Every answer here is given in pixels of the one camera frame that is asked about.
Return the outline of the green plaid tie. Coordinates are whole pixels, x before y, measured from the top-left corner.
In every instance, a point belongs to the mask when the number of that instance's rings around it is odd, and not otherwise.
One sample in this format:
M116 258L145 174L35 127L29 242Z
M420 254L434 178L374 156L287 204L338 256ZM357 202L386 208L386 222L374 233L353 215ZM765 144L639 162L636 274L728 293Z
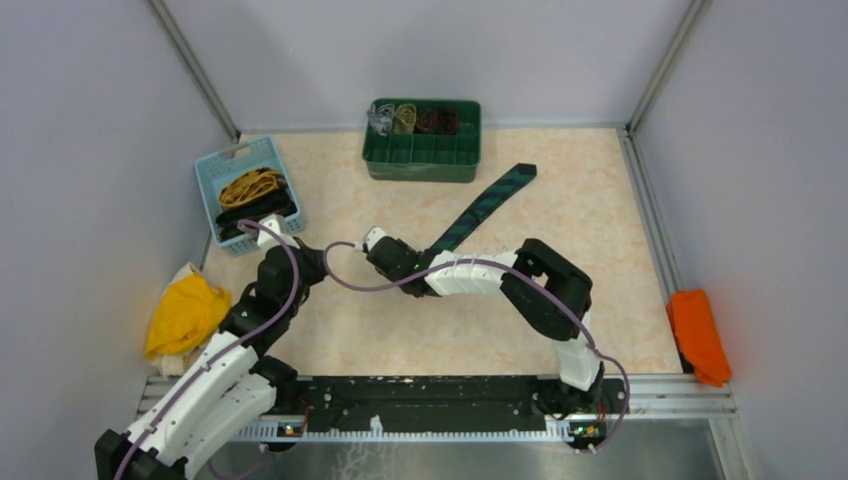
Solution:
M483 222L537 176L535 164L518 163L490 184L430 246L454 251Z

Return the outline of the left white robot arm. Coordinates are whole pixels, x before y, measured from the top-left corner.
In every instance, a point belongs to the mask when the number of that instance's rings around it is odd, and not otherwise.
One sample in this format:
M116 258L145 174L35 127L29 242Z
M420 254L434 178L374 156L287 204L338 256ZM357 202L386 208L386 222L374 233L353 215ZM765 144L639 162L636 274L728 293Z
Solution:
M239 430L300 399L297 371L268 355L327 269L320 250L286 238L226 313L192 367L141 419L97 440L100 479L191 479Z

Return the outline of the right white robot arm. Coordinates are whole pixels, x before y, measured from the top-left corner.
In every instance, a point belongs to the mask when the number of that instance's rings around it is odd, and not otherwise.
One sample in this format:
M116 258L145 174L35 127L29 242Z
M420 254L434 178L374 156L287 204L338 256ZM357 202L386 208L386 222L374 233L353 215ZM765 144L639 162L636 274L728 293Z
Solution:
M527 239L499 254L417 251L375 227L363 239L363 252L385 279L417 298L507 299L533 330L553 342L567 406L588 412L601 400L602 365L589 333L593 282L543 241Z

